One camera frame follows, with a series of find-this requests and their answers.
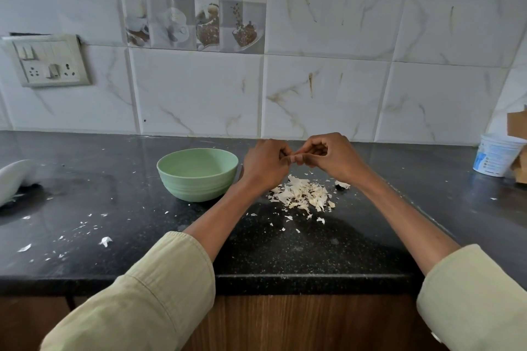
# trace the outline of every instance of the shirt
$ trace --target shirt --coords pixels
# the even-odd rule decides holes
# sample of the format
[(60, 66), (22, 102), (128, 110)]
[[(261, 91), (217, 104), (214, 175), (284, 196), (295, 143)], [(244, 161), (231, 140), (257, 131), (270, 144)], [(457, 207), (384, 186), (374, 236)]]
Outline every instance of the shirt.
[[(178, 350), (214, 296), (214, 270), (201, 244), (169, 232), (59, 322), (41, 350)], [(450, 254), (429, 272), (417, 309), (452, 351), (509, 351), (527, 344), (527, 293), (477, 245)]]

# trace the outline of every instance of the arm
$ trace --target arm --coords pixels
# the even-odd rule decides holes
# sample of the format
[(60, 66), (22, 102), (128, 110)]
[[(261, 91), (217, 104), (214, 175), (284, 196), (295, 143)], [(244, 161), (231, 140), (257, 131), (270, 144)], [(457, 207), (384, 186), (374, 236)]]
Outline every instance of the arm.
[(212, 261), (254, 199), (289, 171), (285, 142), (260, 140), (245, 174), (184, 233), (168, 232), (124, 275), (66, 316), (42, 351), (181, 349), (214, 303)]
[(295, 153), (361, 190), (426, 275), (417, 309), (451, 350), (513, 351), (527, 344), (527, 292), (477, 245), (460, 248), (376, 175), (340, 134), (319, 135)]

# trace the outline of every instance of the bowl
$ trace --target bowl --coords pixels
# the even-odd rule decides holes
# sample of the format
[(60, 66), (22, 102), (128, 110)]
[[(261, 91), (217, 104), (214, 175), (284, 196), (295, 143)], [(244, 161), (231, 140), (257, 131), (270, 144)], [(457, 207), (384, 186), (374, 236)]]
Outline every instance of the bowl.
[(165, 188), (184, 201), (207, 201), (234, 182), (238, 157), (221, 149), (187, 149), (170, 153), (157, 163)]

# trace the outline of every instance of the white plastic container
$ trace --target white plastic container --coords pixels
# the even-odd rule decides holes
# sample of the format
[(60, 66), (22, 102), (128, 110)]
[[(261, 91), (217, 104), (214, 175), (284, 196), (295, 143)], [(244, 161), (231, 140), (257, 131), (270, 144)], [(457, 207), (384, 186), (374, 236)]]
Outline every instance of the white plastic container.
[(481, 135), (480, 147), (472, 168), (485, 175), (501, 177), (525, 145), (527, 140), (513, 136)]

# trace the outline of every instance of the countertop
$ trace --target countertop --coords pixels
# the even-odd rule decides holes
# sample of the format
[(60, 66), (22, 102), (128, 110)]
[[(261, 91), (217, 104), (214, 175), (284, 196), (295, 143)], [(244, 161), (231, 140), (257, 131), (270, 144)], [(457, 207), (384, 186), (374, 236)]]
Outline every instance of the countertop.
[[(159, 158), (185, 148), (217, 147), (242, 161), (255, 142), (0, 131), (0, 167), (33, 159), (40, 181), (0, 209), (0, 295), (82, 296), (109, 286), (164, 233), (184, 230), (214, 204), (170, 195), (155, 167)], [(472, 147), (355, 147), (460, 244), (478, 243), (527, 287), (525, 188), (472, 171)], [(217, 294), (418, 292), (423, 281), (418, 267), (360, 192), (336, 190), (317, 169), (295, 165), (291, 174), (324, 184), (336, 207), (307, 220), (301, 210), (285, 212), (280, 203), (259, 198), (214, 262)], [(315, 220), (318, 216), (325, 224)], [(105, 236), (113, 240), (108, 248), (99, 244)], [(17, 252), (28, 244), (29, 250)]]

